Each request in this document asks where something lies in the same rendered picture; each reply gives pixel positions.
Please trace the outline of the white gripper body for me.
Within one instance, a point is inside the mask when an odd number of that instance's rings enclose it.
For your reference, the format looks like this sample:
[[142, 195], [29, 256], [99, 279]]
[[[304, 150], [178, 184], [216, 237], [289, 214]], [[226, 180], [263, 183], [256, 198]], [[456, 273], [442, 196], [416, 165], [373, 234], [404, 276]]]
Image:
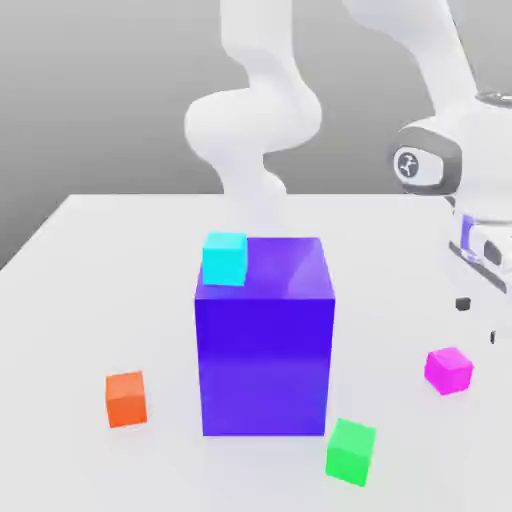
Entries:
[[490, 334], [493, 326], [502, 328], [502, 334], [512, 334], [512, 284], [499, 280], [485, 267], [464, 259], [457, 246], [449, 241], [444, 256], [445, 270], [457, 297], [472, 299], [471, 309], [456, 310], [459, 316], [483, 334]]

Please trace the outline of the small magenta cube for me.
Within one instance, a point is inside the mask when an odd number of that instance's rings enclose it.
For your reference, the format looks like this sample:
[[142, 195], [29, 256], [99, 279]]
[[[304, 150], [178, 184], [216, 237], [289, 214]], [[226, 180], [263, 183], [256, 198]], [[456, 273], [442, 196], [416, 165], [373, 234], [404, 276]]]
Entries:
[[427, 355], [424, 377], [440, 395], [469, 388], [474, 365], [458, 348], [447, 347]]

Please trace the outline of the small green cube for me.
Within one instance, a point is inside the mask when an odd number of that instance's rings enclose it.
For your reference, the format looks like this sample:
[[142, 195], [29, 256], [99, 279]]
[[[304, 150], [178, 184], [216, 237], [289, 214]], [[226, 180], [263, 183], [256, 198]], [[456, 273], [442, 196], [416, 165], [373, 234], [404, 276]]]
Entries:
[[376, 429], [339, 418], [329, 439], [326, 474], [364, 487], [374, 453]]

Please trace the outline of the small cyan cube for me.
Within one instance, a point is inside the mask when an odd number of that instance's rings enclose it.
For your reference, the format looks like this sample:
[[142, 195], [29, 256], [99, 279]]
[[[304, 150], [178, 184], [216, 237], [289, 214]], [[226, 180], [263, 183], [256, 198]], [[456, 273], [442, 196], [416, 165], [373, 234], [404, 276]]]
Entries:
[[243, 286], [248, 269], [248, 239], [245, 233], [210, 232], [202, 247], [205, 285]]

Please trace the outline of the small orange cube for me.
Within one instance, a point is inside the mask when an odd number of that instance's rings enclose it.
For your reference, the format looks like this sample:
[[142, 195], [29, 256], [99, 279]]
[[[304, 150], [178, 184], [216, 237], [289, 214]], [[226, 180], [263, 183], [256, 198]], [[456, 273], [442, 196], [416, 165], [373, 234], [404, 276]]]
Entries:
[[137, 371], [107, 376], [105, 401], [111, 428], [146, 423], [143, 373]]

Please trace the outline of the large purple box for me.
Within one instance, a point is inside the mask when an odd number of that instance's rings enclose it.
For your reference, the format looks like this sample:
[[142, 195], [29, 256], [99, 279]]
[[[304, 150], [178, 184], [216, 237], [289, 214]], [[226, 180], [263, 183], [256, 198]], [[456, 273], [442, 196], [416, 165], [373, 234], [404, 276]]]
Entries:
[[244, 285], [199, 279], [204, 435], [323, 435], [334, 315], [335, 293], [315, 237], [251, 237]]

